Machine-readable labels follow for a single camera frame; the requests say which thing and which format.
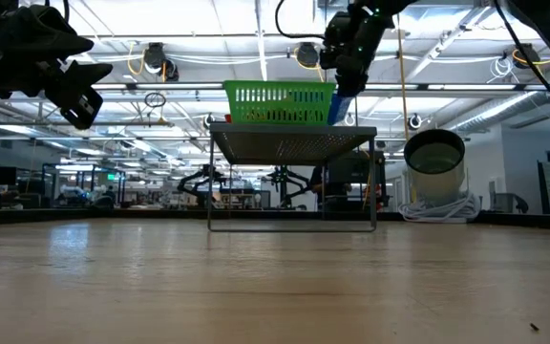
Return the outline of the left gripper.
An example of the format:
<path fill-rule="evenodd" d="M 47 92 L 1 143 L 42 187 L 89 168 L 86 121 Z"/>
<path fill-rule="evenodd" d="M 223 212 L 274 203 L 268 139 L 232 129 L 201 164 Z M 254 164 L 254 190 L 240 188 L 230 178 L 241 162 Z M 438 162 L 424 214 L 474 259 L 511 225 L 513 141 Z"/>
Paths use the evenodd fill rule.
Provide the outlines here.
<path fill-rule="evenodd" d="M 73 61 L 63 72 L 63 59 L 93 46 L 67 23 L 53 0 L 0 0 L 0 97 L 44 93 L 74 128 L 89 129 L 103 103 L 93 85 L 113 66 Z"/>

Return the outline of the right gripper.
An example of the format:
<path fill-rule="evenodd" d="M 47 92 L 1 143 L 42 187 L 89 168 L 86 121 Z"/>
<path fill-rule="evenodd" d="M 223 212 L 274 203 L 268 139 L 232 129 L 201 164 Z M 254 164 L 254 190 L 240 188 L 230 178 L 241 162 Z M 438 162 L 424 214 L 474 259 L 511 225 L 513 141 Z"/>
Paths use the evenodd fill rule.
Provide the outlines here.
<path fill-rule="evenodd" d="M 338 97 L 356 97 L 366 88 L 369 68 L 392 14 L 378 3 L 351 3 L 328 22 L 320 66 L 334 70 Z"/>

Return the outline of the green plastic basket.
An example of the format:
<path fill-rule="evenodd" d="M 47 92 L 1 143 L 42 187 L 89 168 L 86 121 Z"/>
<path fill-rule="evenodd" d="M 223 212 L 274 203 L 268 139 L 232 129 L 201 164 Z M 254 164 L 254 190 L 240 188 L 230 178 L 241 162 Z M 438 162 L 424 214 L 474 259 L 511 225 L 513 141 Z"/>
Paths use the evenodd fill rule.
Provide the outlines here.
<path fill-rule="evenodd" d="M 327 125 L 334 83 L 227 80 L 232 123 Z"/>

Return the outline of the grey perforated metal shelf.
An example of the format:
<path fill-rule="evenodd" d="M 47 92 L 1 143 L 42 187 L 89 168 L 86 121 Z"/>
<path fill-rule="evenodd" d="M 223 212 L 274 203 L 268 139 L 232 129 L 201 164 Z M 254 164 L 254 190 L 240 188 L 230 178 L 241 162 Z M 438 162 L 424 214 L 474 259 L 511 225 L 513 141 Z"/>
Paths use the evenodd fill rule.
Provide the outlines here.
<path fill-rule="evenodd" d="M 235 165 L 327 164 L 363 143 L 369 145 L 370 190 L 375 190 L 373 127 L 304 126 L 276 124 L 210 125 L 209 162 L 214 162 L 218 148 L 231 167 Z M 235 228 L 212 225 L 212 201 L 207 201 L 207 229 L 217 233 L 344 233 L 343 228 L 328 224 L 327 214 L 317 220 L 271 220 L 263 217 L 247 226 Z"/>

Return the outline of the black equipment cabinet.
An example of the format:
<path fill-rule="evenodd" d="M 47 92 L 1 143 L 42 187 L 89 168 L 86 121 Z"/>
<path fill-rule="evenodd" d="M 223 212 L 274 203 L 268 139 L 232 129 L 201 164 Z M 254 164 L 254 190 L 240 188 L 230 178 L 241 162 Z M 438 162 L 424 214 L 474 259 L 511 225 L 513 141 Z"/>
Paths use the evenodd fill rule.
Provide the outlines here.
<path fill-rule="evenodd" d="M 376 210 L 384 210 L 390 202 L 385 178 L 385 157 L 374 153 L 374 195 Z M 329 211 L 370 211 L 370 154 L 368 151 L 351 151 L 332 161 L 327 168 L 326 200 Z"/>

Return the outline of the person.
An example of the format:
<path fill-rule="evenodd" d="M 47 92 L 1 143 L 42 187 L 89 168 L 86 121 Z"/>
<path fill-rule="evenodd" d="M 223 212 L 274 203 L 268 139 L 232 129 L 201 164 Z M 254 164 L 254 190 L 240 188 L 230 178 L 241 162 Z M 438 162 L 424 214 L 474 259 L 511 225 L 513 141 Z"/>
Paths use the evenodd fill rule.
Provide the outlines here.
<path fill-rule="evenodd" d="M 328 191 L 327 184 L 323 181 L 322 166 L 313 168 L 309 183 L 312 193 L 317 197 L 317 204 L 321 205 Z"/>

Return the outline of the long ceiling light bar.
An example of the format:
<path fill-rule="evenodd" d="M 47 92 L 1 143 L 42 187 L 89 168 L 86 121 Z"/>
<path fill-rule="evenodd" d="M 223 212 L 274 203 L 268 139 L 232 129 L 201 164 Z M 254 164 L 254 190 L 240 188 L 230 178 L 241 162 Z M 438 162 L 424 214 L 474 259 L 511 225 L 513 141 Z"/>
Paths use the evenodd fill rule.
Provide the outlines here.
<path fill-rule="evenodd" d="M 93 86 L 98 91 L 121 90 L 222 90 L 223 82 L 182 82 L 182 83 L 97 83 Z M 461 91 L 461 92 L 546 92 L 542 84 L 464 84 L 464 83 L 367 83 L 366 91 Z"/>

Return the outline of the black background robot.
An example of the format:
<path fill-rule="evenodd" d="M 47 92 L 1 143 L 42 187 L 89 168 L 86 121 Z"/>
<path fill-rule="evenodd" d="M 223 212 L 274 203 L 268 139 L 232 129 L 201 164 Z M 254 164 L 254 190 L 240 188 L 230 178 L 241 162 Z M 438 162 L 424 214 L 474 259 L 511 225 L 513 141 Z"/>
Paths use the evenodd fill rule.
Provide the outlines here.
<path fill-rule="evenodd" d="M 263 192 L 252 183 L 242 180 L 241 185 L 234 185 L 236 180 L 231 174 L 225 176 L 212 164 L 204 164 L 194 174 L 181 178 L 176 186 L 180 194 L 191 195 L 196 208 L 205 209 L 208 204 L 213 208 L 241 209 L 269 208 L 263 205 Z M 280 193 L 276 208 L 293 209 L 291 199 L 307 193 L 311 186 L 309 179 L 293 172 L 286 166 L 276 166 L 271 173 L 261 177 L 261 181 L 270 183 Z"/>

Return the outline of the grey trash bin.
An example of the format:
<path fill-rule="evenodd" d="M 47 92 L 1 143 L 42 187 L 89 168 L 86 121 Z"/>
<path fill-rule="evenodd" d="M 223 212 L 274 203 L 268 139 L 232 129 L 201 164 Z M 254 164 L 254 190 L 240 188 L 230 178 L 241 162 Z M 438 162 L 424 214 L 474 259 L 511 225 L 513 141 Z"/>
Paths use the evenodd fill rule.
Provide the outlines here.
<path fill-rule="evenodd" d="M 498 213 L 512 213 L 515 210 L 515 195 L 512 193 L 491 193 L 490 210 Z"/>

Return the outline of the silver ventilation duct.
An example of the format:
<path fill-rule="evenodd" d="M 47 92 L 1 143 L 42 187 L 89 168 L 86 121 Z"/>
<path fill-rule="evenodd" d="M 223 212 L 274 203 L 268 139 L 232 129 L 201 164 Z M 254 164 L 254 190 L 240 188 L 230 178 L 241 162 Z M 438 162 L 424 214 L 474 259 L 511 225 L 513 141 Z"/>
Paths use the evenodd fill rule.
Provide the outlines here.
<path fill-rule="evenodd" d="M 550 94 L 546 91 L 532 91 L 508 98 L 499 98 L 469 110 L 444 125 L 450 131 L 472 133 L 487 129 L 508 118 L 529 112 L 542 105 L 550 104 Z"/>

